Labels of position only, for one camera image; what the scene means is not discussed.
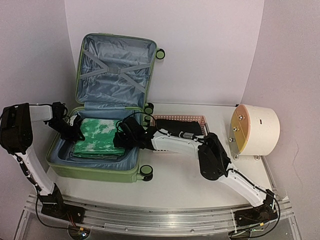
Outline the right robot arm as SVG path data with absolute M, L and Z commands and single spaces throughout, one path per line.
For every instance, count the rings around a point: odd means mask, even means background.
M 234 213 L 239 227 L 280 219 L 281 210 L 275 194 L 241 173 L 228 157 L 218 136 L 213 132 L 203 134 L 198 122 L 154 119 L 152 125 L 143 127 L 130 115 L 118 121 L 115 127 L 115 147 L 194 157 L 203 178 L 220 182 L 244 197 L 251 208 Z

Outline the black garment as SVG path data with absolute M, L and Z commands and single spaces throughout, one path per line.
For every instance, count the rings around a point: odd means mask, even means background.
M 174 134 L 180 132 L 187 132 L 195 134 L 196 136 L 202 136 L 203 132 L 200 124 L 197 121 L 178 121 L 169 119 L 157 119 L 157 127 L 161 130 L 167 130 Z

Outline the green tie-dye garment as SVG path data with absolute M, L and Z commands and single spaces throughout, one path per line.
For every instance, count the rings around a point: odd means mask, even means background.
M 72 154 L 77 158 L 121 157 L 125 149 L 114 146 L 116 120 L 85 118 L 80 126 L 84 140 L 75 143 Z

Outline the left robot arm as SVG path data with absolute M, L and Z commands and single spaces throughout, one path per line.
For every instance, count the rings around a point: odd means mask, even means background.
M 0 116 L 0 145 L 13 156 L 26 179 L 33 185 L 36 201 L 41 202 L 41 213 L 70 222 L 73 226 L 82 223 L 85 209 L 66 204 L 58 185 L 42 167 L 33 146 L 33 122 L 43 122 L 60 134 L 62 140 L 84 141 L 79 115 L 67 116 L 68 109 L 61 102 L 52 104 L 15 104 L 3 109 Z

